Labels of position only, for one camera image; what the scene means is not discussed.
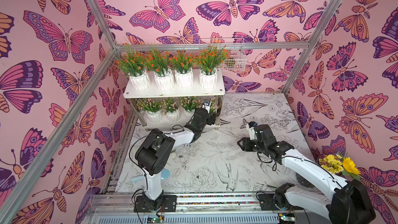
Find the pink plant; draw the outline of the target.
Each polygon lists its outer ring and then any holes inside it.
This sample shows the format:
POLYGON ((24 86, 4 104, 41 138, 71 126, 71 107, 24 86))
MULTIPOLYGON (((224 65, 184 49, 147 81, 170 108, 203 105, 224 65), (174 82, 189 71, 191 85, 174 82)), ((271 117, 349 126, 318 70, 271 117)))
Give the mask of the pink plant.
POLYGON ((210 115, 216 114, 216 113, 217 113, 217 110, 218 110, 218 105, 217 105, 217 103, 215 102, 215 99, 211 99, 211 100, 210 100, 210 111, 209 111, 209 114, 210 114, 210 115))
POLYGON ((185 115, 191 119, 195 109, 200 105, 200 99, 197 96, 184 96, 179 99, 185 115))
POLYGON ((165 111, 166 118, 169 121, 176 122, 180 119, 180 109, 178 100, 173 97, 168 97, 163 100, 163 109, 165 111))
POLYGON ((150 122, 158 123, 162 120, 163 103, 161 100, 142 98, 138 100, 138 106, 141 111, 147 114, 150 122))

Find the orange plant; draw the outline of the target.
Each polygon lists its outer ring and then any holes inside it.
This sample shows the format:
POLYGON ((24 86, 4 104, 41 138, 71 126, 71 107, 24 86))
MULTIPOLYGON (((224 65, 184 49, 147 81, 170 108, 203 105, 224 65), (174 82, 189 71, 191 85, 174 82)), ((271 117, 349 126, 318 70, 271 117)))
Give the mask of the orange plant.
POLYGON ((194 64, 198 66, 199 83, 204 89, 213 89, 217 85, 217 68, 229 57, 229 51, 220 46, 208 46, 200 50, 194 57, 194 64))
POLYGON ((128 44, 123 45, 125 52, 117 59, 117 66, 130 80, 136 90, 146 90, 151 81, 146 67, 146 56, 132 49, 128 44))
POLYGON ((174 76, 169 68, 168 59, 157 49, 152 48, 149 52, 148 68, 154 72, 156 86, 162 91, 171 90, 174 87, 174 76))
POLYGON ((184 51, 177 51, 170 58, 172 69, 175 71, 176 83, 181 88, 189 88, 193 85, 193 55, 187 55, 184 51))

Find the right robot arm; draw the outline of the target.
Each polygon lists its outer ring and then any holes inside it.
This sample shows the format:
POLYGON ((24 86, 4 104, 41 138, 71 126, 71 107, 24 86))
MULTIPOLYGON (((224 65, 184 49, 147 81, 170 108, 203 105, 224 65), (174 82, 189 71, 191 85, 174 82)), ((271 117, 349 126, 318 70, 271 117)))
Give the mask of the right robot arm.
POLYGON ((333 224, 369 224, 375 217, 366 187, 358 180, 348 181, 333 175, 285 141, 277 141, 267 124, 250 122, 249 137, 238 141, 242 151, 256 152, 302 176, 321 193, 301 190, 285 183, 274 193, 274 205, 280 210, 293 206, 309 210, 333 224))

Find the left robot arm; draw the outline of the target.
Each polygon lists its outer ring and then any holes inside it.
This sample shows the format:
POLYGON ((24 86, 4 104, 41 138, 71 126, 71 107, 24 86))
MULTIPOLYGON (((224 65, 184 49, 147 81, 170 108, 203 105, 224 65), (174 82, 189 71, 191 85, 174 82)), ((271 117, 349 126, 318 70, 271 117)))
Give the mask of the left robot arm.
POLYGON ((146 187, 142 194, 144 207, 151 212, 160 210, 164 205, 164 190, 161 185, 162 171, 176 147, 197 141, 207 125, 213 125, 217 112, 206 108, 195 109, 193 116, 185 125, 176 124, 176 130, 161 131, 153 129, 145 137, 135 154, 137 166, 144 172, 146 187))

